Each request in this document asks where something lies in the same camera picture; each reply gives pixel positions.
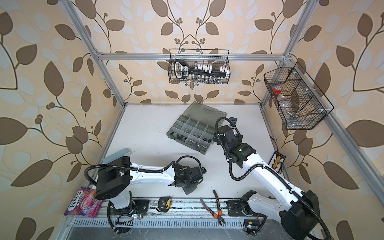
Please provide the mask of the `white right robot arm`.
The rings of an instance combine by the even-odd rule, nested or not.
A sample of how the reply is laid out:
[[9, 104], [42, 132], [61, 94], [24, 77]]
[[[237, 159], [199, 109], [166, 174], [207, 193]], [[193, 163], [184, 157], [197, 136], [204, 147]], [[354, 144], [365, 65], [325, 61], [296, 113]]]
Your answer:
[[215, 141], [223, 148], [229, 174], [234, 181], [240, 182], [253, 176], [274, 196], [269, 199], [256, 191], [248, 191], [243, 200], [253, 213], [260, 213], [281, 223], [294, 240], [315, 240], [316, 236], [311, 232], [317, 225], [323, 229], [326, 240], [332, 238], [321, 218], [318, 196], [290, 183], [270, 167], [254, 148], [244, 143], [235, 118], [220, 117], [216, 120]]

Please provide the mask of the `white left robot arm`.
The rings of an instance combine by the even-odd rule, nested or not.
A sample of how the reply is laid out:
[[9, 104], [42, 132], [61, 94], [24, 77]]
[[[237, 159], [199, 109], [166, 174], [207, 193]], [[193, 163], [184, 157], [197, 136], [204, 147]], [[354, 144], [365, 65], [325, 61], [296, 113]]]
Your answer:
[[207, 170], [193, 156], [182, 156], [165, 167], [141, 166], [122, 156], [108, 164], [85, 169], [85, 178], [96, 187], [95, 198], [108, 200], [115, 210], [133, 209], [129, 185], [158, 184], [182, 188], [186, 195], [202, 183]]

